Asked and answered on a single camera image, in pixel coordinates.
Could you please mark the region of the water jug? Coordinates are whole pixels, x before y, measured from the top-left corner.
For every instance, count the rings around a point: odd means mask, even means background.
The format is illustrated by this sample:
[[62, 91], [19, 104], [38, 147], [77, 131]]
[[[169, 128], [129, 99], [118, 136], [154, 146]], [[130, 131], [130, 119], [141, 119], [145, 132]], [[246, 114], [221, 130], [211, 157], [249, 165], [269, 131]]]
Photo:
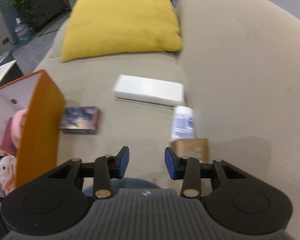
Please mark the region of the water jug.
[[26, 44], [31, 40], [31, 33], [27, 24], [23, 24], [21, 19], [18, 17], [15, 19], [15, 34], [18, 38], [19, 43]]

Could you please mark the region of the yellow pillow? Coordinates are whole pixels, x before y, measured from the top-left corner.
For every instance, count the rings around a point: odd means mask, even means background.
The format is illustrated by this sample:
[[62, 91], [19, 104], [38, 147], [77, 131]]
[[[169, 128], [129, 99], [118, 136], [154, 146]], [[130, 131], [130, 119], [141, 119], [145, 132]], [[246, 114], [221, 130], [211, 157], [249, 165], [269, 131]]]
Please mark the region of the yellow pillow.
[[63, 62], [183, 47], [171, 0], [77, 0], [66, 25]]

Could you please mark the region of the pink card wallet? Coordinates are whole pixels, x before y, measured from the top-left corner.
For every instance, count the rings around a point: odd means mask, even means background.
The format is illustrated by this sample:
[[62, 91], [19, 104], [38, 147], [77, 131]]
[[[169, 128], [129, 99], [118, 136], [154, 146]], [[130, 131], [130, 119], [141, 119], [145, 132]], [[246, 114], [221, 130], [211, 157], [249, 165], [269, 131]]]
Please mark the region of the pink card wallet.
[[17, 153], [17, 148], [15, 147], [12, 141], [11, 127], [12, 127], [12, 118], [9, 118], [7, 120], [7, 123], [5, 125], [4, 131], [0, 139], [0, 150], [15, 157]]

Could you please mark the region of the beige sofa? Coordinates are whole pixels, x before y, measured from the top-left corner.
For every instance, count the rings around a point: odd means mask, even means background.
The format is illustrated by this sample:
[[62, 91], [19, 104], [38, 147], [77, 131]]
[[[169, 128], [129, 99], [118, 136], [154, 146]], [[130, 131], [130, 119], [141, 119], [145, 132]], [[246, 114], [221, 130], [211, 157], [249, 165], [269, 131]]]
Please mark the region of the beige sofa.
[[173, 111], [119, 101], [119, 75], [182, 83], [195, 134], [223, 159], [283, 191], [293, 203], [287, 231], [300, 239], [300, 20], [268, 0], [180, 0], [180, 53], [117, 54], [61, 62], [62, 25], [39, 64], [67, 106], [97, 106], [96, 135], [62, 133], [57, 162], [94, 161], [128, 146], [126, 176], [179, 189], [164, 150]]

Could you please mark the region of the dark cabinet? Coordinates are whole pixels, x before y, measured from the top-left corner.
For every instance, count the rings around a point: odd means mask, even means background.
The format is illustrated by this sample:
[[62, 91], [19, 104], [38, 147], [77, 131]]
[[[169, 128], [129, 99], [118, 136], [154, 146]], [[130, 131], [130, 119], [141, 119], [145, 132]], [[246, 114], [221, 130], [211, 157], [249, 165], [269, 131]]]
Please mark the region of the dark cabinet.
[[34, 12], [32, 26], [35, 30], [40, 29], [64, 9], [63, 0], [29, 0], [29, 2]]

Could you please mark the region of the white long box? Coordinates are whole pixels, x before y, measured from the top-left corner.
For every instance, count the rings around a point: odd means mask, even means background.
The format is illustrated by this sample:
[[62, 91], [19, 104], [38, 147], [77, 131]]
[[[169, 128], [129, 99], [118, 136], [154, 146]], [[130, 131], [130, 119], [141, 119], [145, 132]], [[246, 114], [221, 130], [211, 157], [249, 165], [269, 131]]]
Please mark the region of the white long box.
[[119, 75], [113, 87], [114, 98], [167, 108], [185, 105], [181, 83], [140, 76]]

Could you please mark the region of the orange white storage box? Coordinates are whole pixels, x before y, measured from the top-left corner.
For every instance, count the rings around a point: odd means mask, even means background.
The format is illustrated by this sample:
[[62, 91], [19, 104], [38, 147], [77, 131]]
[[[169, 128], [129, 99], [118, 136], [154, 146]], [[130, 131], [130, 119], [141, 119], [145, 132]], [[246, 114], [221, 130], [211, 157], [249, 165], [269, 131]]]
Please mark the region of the orange white storage box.
[[0, 155], [9, 118], [27, 110], [17, 147], [14, 186], [20, 187], [57, 165], [59, 123], [65, 98], [44, 70], [28, 74], [0, 87]]

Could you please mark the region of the dark illustrated card box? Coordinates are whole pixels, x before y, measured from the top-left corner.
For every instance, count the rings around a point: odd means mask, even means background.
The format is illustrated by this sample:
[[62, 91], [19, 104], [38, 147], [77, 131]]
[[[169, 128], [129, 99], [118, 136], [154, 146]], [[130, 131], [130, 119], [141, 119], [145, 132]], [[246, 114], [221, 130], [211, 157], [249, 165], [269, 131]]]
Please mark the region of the dark illustrated card box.
[[59, 130], [67, 134], [96, 134], [100, 117], [97, 106], [65, 107]]

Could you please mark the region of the gold small box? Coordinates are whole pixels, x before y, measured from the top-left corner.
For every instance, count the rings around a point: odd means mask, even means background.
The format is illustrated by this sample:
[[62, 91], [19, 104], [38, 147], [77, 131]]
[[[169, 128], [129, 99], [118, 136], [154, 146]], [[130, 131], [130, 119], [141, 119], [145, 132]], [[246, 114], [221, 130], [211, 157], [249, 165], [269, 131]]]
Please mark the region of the gold small box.
[[208, 140], [205, 138], [178, 139], [170, 143], [174, 153], [178, 157], [193, 157], [200, 163], [207, 163], [209, 157]]

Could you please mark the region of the pink white bunny plush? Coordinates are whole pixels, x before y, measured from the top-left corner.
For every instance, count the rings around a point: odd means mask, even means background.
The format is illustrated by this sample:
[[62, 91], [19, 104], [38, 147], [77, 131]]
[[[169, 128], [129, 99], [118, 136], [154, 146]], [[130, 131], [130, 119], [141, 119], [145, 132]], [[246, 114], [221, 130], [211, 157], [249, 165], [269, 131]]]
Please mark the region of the pink white bunny plush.
[[0, 160], [0, 185], [8, 195], [15, 189], [14, 181], [16, 174], [16, 158], [13, 156], [4, 156]]

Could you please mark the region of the potted green plant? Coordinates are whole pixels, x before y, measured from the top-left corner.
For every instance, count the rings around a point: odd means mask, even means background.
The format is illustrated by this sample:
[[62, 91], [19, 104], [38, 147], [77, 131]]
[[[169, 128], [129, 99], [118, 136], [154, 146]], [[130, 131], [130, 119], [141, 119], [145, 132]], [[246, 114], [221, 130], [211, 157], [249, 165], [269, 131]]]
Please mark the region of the potted green plant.
[[34, 17], [36, 12], [32, 9], [30, 0], [6, 0], [6, 3], [16, 8], [19, 16], [28, 25], [30, 32], [34, 33], [34, 25], [36, 23]]

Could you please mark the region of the white tube bottle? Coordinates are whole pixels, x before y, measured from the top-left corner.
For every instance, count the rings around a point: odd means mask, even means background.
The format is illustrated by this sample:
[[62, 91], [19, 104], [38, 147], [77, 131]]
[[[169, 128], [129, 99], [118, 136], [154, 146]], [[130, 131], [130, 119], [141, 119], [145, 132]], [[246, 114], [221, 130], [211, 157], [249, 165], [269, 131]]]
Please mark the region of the white tube bottle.
[[179, 139], [194, 139], [194, 112], [186, 106], [176, 106], [173, 112], [172, 129], [169, 142]]

